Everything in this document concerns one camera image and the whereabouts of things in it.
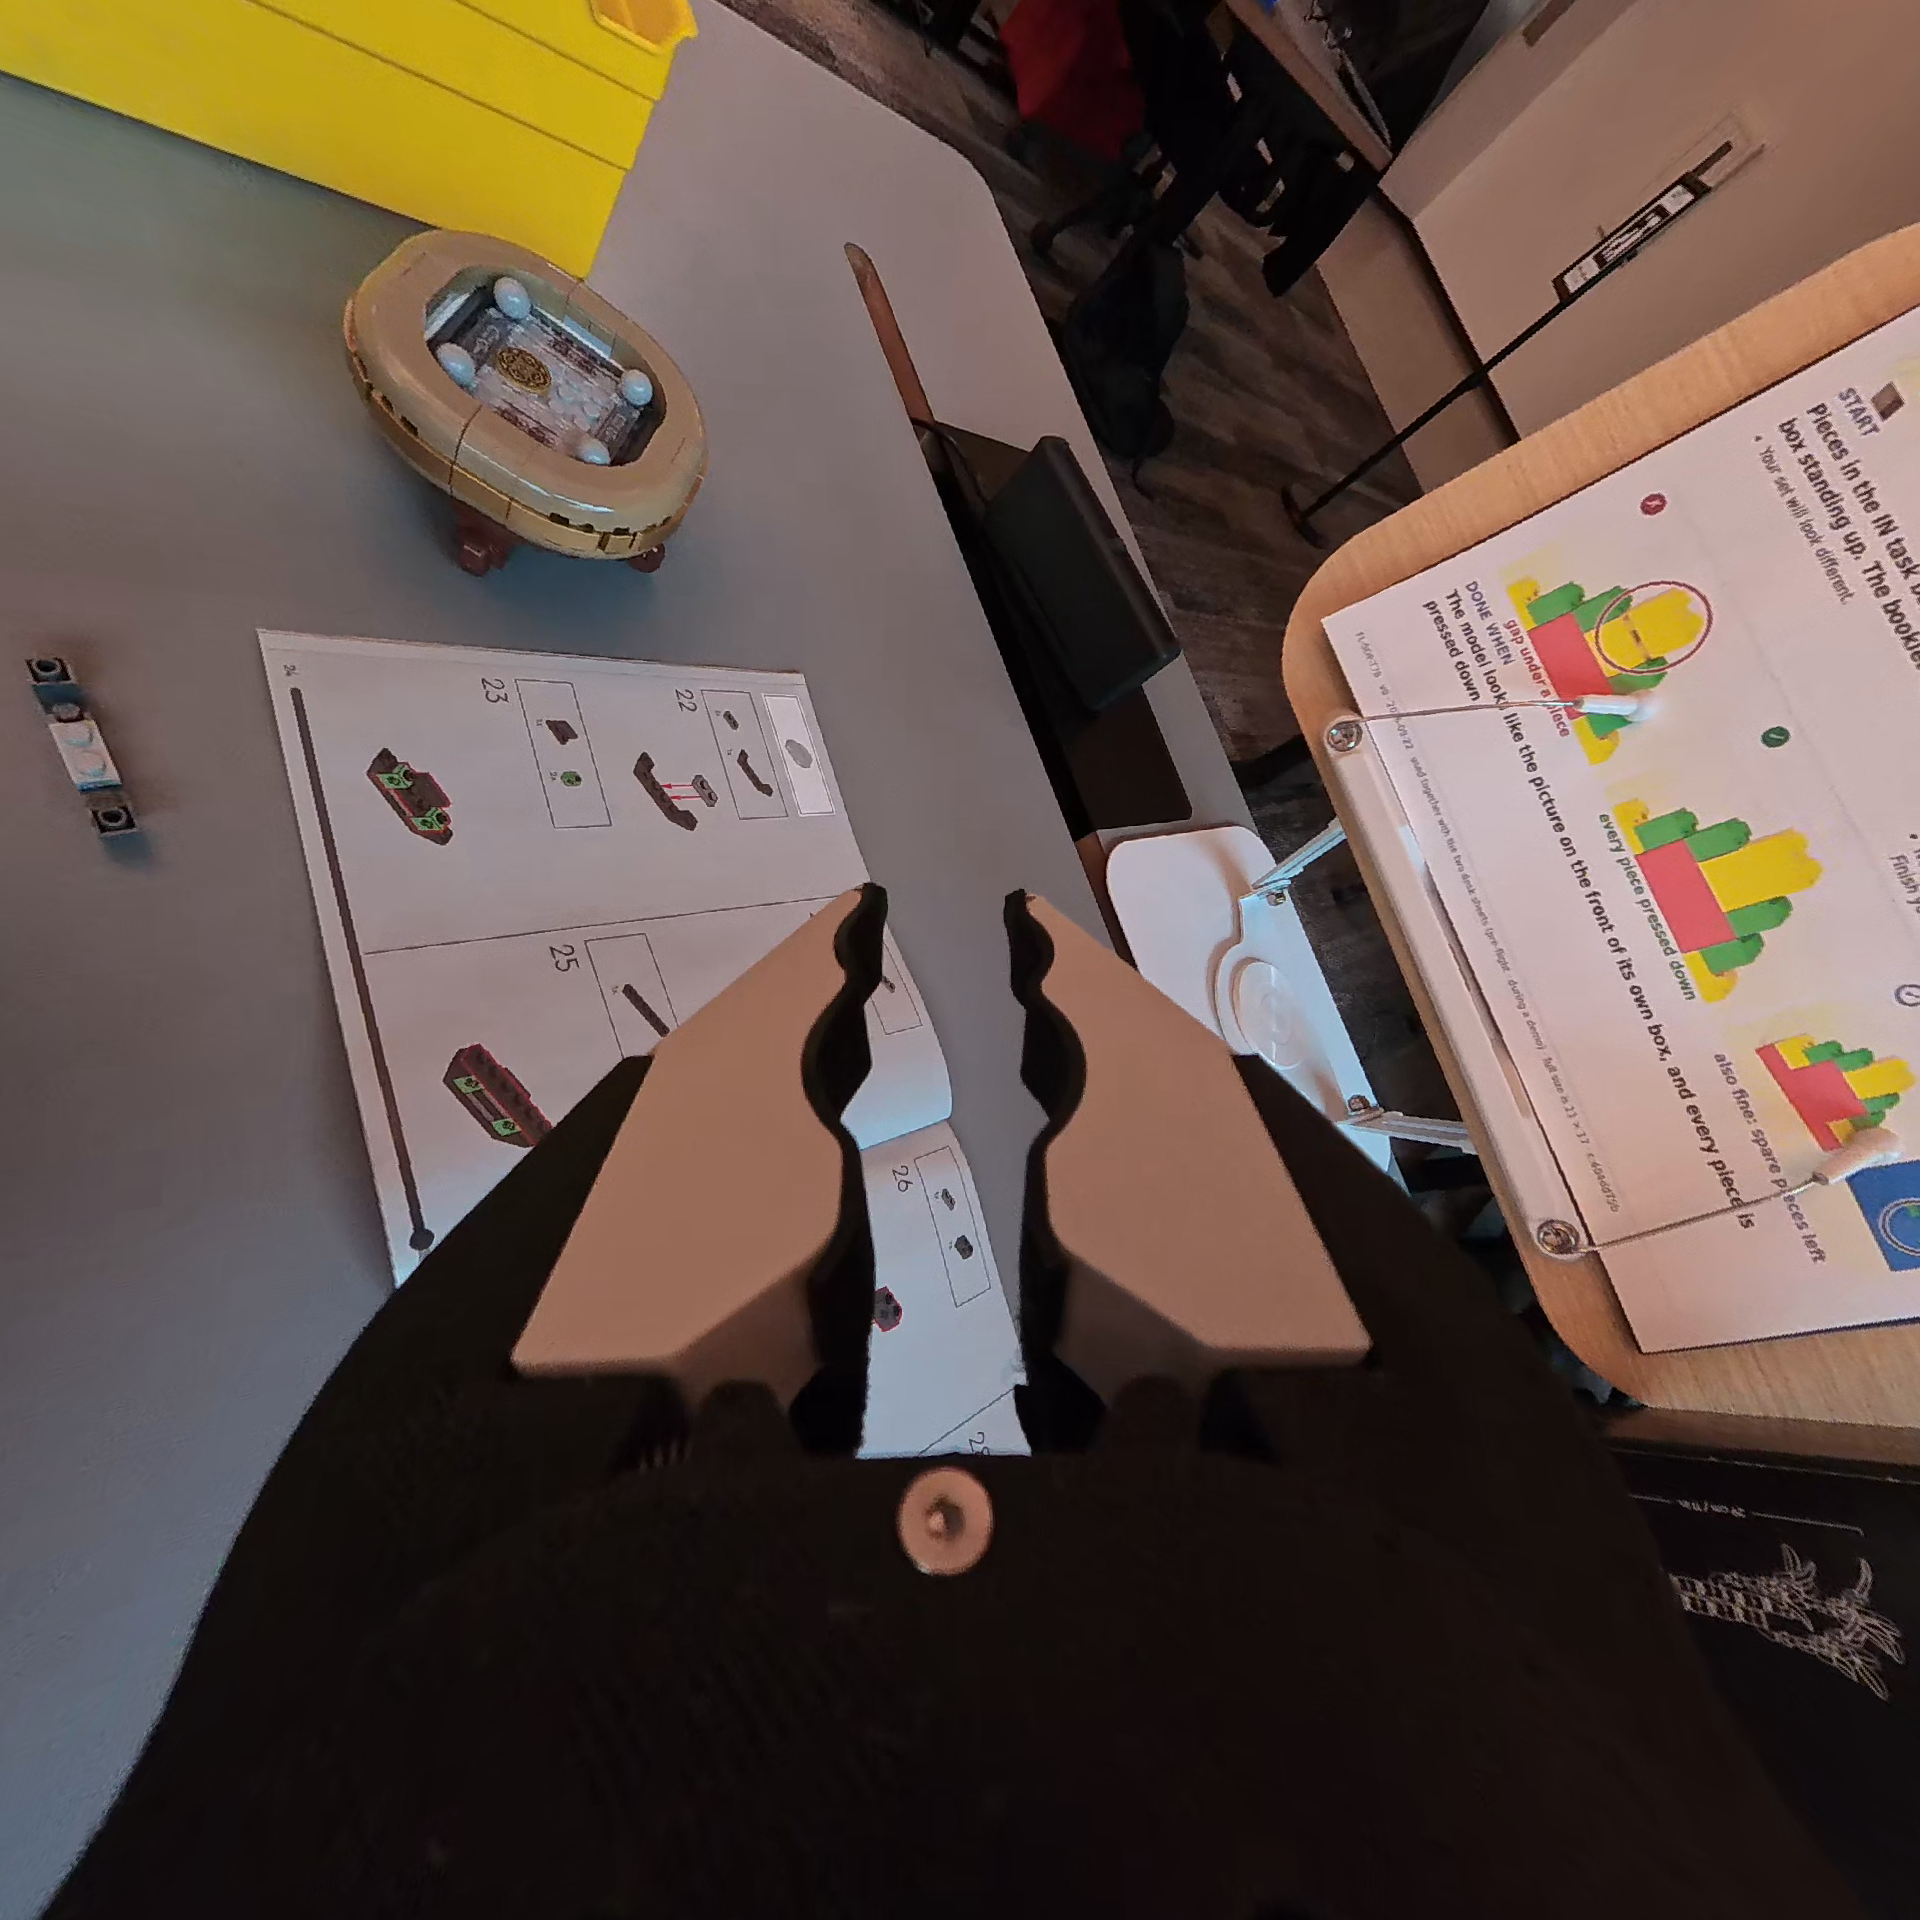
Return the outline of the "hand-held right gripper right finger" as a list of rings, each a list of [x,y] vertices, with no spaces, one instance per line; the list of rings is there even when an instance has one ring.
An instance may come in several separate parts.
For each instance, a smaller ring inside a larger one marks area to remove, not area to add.
[[[1368,1335],[1227,1041],[1046,897],[1004,903],[1042,1108],[1026,1155],[1015,1392],[1077,1451],[1124,1389],[1356,1365]]]

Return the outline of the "yellow plastic bin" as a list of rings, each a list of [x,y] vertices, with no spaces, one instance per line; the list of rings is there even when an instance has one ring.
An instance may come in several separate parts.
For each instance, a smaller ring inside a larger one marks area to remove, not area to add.
[[[687,3],[5,3],[2,67],[586,277]]]

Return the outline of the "grey desk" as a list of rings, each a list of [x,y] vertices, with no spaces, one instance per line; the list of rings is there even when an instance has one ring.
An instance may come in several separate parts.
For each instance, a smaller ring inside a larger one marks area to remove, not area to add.
[[[266,1469],[391,1291],[255,631],[798,667],[1016,1273],[1000,897],[1103,932],[879,355],[938,419],[1088,446],[972,161],[703,30],[594,284],[711,465],[659,575],[487,580],[343,352],[389,213],[8,85],[5,102],[5,1915],[111,1799]],[[142,835],[103,838],[26,661],[85,686]]]

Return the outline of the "white stand base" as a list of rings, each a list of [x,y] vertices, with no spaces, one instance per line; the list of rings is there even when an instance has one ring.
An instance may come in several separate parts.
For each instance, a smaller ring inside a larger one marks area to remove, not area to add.
[[[1248,830],[1221,824],[1117,841],[1107,884],[1136,968],[1254,1055],[1381,1167],[1391,1140],[1471,1151],[1461,1120],[1383,1108],[1304,934],[1296,881],[1344,844],[1333,823],[1283,861]]]

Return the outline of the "brick instruction booklet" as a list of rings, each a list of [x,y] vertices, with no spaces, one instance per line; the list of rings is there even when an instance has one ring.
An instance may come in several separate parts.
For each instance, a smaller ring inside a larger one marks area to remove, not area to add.
[[[870,877],[800,671],[258,646],[396,1280],[618,1063]],[[928,956],[883,932],[845,1115],[877,1287],[862,1449],[1026,1453]]]

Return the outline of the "black printed box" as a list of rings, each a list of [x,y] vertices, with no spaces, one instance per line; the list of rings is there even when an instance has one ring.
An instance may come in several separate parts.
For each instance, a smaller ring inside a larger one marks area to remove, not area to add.
[[[1918,1478],[1614,1439],[1712,1677],[1869,1915],[1918,1915]]]

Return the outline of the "dark rectangular box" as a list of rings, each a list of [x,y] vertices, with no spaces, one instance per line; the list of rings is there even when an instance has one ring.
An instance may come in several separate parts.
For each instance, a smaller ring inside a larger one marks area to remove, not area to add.
[[[1114,708],[1180,659],[1160,601],[1064,439],[1042,437],[983,520],[1080,711]]]

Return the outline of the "printed instruction sheet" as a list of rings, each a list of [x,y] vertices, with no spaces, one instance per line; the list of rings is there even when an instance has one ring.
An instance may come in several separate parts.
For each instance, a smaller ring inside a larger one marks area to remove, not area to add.
[[[1362,731],[1646,1353],[1916,1319],[1916,311],[1328,620]]]

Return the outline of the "wooden book stand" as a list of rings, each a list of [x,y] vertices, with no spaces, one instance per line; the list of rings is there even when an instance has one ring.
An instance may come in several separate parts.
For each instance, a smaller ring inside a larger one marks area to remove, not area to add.
[[[1646,1355],[1595,1256],[1554,1260],[1538,1224],[1563,1195],[1512,1059],[1467,981],[1406,820],[1372,749],[1333,740],[1356,708],[1326,620],[1651,454],[1766,387],[1916,309],[1918,228],[1876,237],[1581,405],[1326,559],[1288,616],[1283,678],[1435,1060],[1554,1333],[1640,1400],[1616,1416],[1647,1445],[1696,1445],[1916,1468],[1916,1324]]]

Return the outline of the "small grey brick assembly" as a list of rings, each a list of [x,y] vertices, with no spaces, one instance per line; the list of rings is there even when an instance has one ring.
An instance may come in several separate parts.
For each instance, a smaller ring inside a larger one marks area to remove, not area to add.
[[[59,655],[30,655],[26,665],[54,753],[95,835],[104,841],[140,837],[142,820],[85,686]]]

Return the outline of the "tan round brick model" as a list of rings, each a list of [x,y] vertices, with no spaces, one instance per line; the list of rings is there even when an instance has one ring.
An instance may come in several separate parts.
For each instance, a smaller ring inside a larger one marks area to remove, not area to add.
[[[402,239],[343,311],[367,416],[454,502],[459,565],[518,545],[659,568],[709,469],[660,342],[550,260],[476,231]]]

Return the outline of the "black backpack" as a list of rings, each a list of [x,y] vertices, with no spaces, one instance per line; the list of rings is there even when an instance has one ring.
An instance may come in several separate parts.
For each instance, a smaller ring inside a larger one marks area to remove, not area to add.
[[[1172,439],[1163,375],[1188,311],[1183,254],[1155,245],[1117,255],[1062,318],[1058,348],[1092,437],[1131,469]]]

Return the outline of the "black sign stand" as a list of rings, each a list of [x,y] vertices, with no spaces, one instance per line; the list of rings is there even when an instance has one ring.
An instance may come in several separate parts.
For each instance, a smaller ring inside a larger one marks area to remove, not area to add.
[[[1552,303],[1520,333],[1515,333],[1508,342],[1498,348],[1494,352],[1479,352],[1463,318],[1456,311],[1452,292],[1442,284],[1424,239],[1420,237],[1413,220],[1398,207],[1384,192],[1378,188],[1373,198],[1381,207],[1391,217],[1398,228],[1403,228],[1406,239],[1410,239],[1414,248],[1414,260],[1424,270],[1430,289],[1438,295],[1442,307],[1442,318],[1456,337],[1456,348],[1463,355],[1463,375],[1461,379],[1442,390],[1438,400],[1426,405],[1416,416],[1413,416],[1406,424],[1402,424],[1384,444],[1373,447],[1365,454],[1354,469],[1342,472],[1331,487],[1323,487],[1311,499],[1301,499],[1296,487],[1283,489],[1283,509],[1286,523],[1314,549],[1328,549],[1328,540],[1316,529],[1318,515],[1331,508],[1344,494],[1350,494],[1358,481],[1372,475],[1391,453],[1402,451],[1408,441],[1413,441],[1420,431],[1424,431],[1430,423],[1435,423],[1454,401],[1469,397],[1471,392],[1485,392],[1492,412],[1494,423],[1502,427],[1507,444],[1515,444],[1520,439],[1518,427],[1500,390],[1494,387],[1494,373],[1524,344],[1538,337],[1550,325],[1560,319],[1570,313],[1576,302],[1591,297],[1605,280],[1620,273],[1628,263],[1638,259],[1654,237],[1674,228],[1692,207],[1706,204],[1712,193],[1723,189],[1728,180],[1752,157],[1762,153],[1764,141],[1752,132],[1747,119],[1740,111],[1723,115],[1703,137],[1706,151],[1692,157],[1692,161],[1676,173],[1656,193],[1653,193],[1646,204],[1635,207],[1624,215],[1616,227],[1607,228],[1599,239],[1581,251],[1572,263],[1568,263],[1558,273],[1552,277]]]

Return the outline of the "long wooden table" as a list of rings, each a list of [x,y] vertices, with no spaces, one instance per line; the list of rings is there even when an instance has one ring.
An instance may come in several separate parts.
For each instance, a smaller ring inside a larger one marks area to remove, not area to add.
[[[1308,100],[1375,173],[1394,159],[1394,143],[1350,46],[1340,37],[1340,5],[1224,3],[1231,19],[1291,76]]]

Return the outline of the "red storage bin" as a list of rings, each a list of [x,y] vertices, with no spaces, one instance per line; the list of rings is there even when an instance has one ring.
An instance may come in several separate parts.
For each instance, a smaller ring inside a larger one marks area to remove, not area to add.
[[[1117,3],[1016,3],[999,41],[1026,124],[1100,159],[1119,159],[1146,128]]]

